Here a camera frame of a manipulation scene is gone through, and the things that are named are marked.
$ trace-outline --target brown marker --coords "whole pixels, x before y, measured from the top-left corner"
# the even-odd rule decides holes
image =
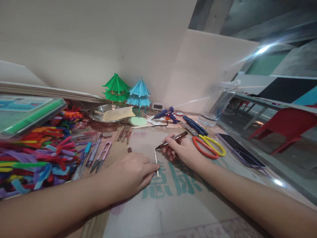
[[[181,139],[181,138],[183,138],[184,136],[186,136],[188,134],[188,132],[187,131],[184,131],[183,133],[181,133],[181,134],[179,134],[178,136],[175,136],[175,137],[173,137],[172,139],[174,139],[174,140],[179,140],[179,139]],[[156,147],[155,149],[157,150],[157,149],[162,149],[162,148],[164,148],[165,146],[167,146],[168,145],[168,143],[167,142],[165,142],[165,143],[163,143],[163,144],[160,144],[158,147]]]

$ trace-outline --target phone screen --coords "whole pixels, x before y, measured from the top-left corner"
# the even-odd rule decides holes
[[[253,166],[261,166],[265,167],[265,165],[259,161],[253,154],[251,154],[247,149],[245,149],[239,142],[237,142],[232,136],[220,134],[218,133],[218,136],[220,136],[221,140],[224,140],[233,150],[239,150],[236,151],[246,162]]]

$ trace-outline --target plastic chair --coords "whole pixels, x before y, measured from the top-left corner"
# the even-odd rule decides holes
[[[286,141],[270,155],[277,152],[282,153],[296,141],[301,139],[301,134],[317,124],[317,115],[314,113],[296,109],[284,108],[279,110],[267,123],[257,129],[248,140],[259,135],[257,139],[262,139],[272,132],[286,137]]]
[[[245,104],[244,108],[243,108],[243,111],[245,110],[245,108],[249,105],[250,102],[248,101],[243,101],[243,102],[240,102],[237,109],[239,110],[240,107],[243,106],[243,104]]]

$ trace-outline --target smartphone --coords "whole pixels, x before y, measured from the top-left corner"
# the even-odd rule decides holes
[[[259,161],[253,154],[251,154],[246,148],[244,148],[239,142],[237,142],[232,136],[226,134],[217,133],[218,138],[225,143],[227,147],[244,163],[254,167],[265,168],[265,164]]]

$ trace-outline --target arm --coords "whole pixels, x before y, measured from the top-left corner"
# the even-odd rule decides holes
[[[0,202],[3,237],[53,237],[89,214],[145,188],[159,169],[129,153],[96,175]]]
[[[287,195],[219,167],[201,155],[188,138],[178,144],[174,134],[165,140],[170,159],[179,158],[210,185],[243,210],[273,237],[314,237],[317,212]]]

